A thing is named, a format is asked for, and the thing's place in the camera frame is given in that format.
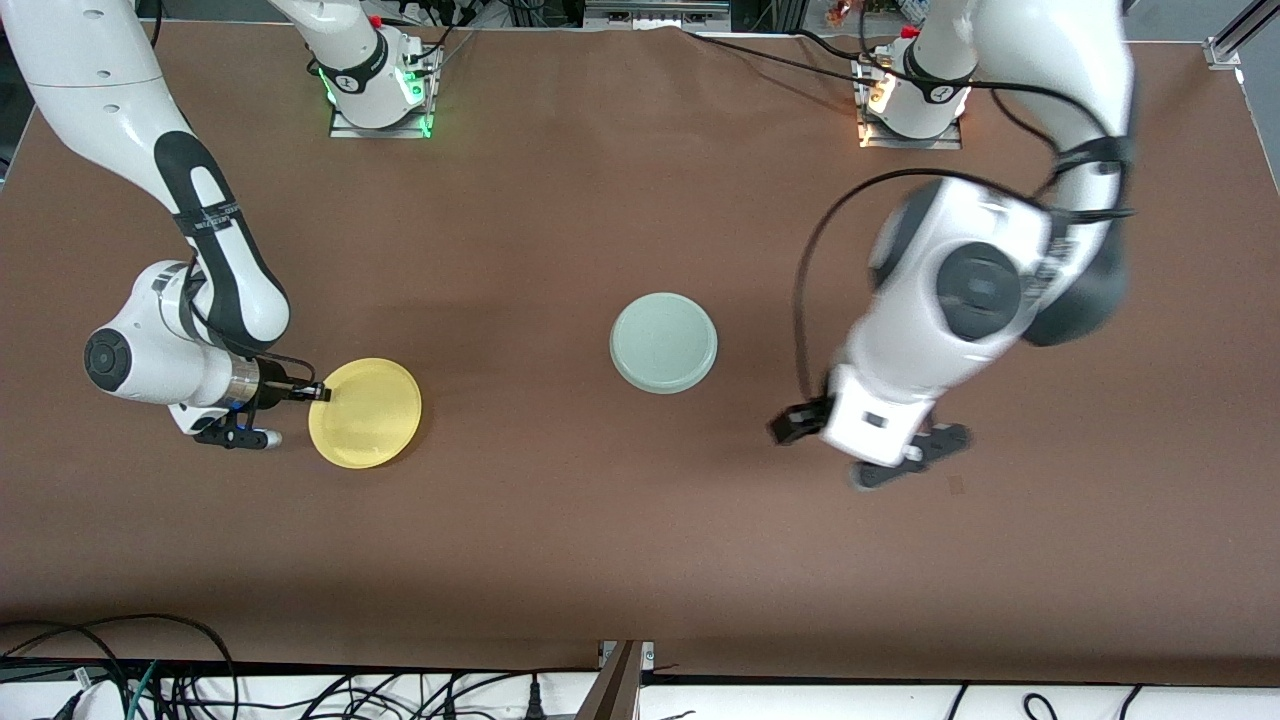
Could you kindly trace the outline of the yellow plate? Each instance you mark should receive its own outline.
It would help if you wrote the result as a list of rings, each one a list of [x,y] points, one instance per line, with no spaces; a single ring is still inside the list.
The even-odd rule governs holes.
[[[311,405],[308,437],[325,460],[364,470],[410,446],[422,418],[422,395],[404,366],[364,357],[337,368],[323,383],[329,400]]]

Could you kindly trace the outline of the pale green plate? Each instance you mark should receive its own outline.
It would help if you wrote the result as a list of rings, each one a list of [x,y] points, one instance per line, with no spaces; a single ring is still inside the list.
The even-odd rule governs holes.
[[[609,352],[631,386],[653,395],[691,389],[716,365],[719,337],[710,315],[680,293],[648,293],[614,319]]]

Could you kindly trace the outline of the aluminium frame profile with bracket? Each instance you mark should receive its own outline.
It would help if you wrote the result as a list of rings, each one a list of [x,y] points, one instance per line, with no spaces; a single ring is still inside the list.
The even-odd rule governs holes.
[[[650,641],[604,641],[602,667],[573,720],[639,720],[639,693],[655,666]]]

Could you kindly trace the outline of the orange colourful object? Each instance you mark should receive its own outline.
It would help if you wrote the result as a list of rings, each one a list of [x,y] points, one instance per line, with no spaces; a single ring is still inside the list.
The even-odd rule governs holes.
[[[858,15],[901,17],[900,0],[822,0],[822,17],[826,28],[844,28],[855,24]]]

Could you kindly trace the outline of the brown table cover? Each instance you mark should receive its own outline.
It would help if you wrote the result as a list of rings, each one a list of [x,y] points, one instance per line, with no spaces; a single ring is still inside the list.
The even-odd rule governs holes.
[[[241,662],[1280,685],[1280,196],[1245,96],[1138,44],[1130,288],[940,402],[973,446],[872,492],[817,438],[790,295],[824,210],[896,168],[1020,190],[1048,154],[974,95],[963,147],[863,149],[838,81],[677,29],[485,31],[431,138],[332,138],[285,26],[170,23],[166,82],[291,296],[278,345],[389,357],[428,421],[394,462],[204,447],[84,375],[90,333],[186,242],[32,117],[0,190],[0,621],[173,612]],[[648,293],[716,365],[614,369]]]

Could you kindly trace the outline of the grey metal rail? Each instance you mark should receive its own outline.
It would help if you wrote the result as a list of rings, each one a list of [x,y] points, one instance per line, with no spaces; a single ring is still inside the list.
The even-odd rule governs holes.
[[[731,32],[730,0],[582,0],[585,29]]]

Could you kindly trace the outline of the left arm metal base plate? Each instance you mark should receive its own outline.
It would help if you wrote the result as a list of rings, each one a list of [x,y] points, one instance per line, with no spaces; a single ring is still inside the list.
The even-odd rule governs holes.
[[[879,64],[852,63],[856,79],[872,85],[856,88],[858,137],[867,149],[959,150],[959,118],[970,90],[928,87],[900,79]]]

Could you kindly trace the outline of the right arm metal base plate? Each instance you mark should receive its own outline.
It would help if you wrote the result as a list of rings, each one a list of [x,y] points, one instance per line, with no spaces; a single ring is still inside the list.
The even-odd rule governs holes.
[[[436,99],[440,88],[443,49],[424,45],[404,36],[388,56],[379,74],[365,83],[361,94],[352,79],[334,83],[326,73],[320,78],[332,105],[329,136],[333,138],[429,138],[433,136]]]

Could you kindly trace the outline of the slanted aluminium profile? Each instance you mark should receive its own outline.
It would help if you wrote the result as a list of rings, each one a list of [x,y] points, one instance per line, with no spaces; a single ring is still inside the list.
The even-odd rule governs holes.
[[[1220,31],[1203,41],[1207,67],[1211,70],[1239,67],[1239,51],[1277,17],[1280,0],[1249,0]]]

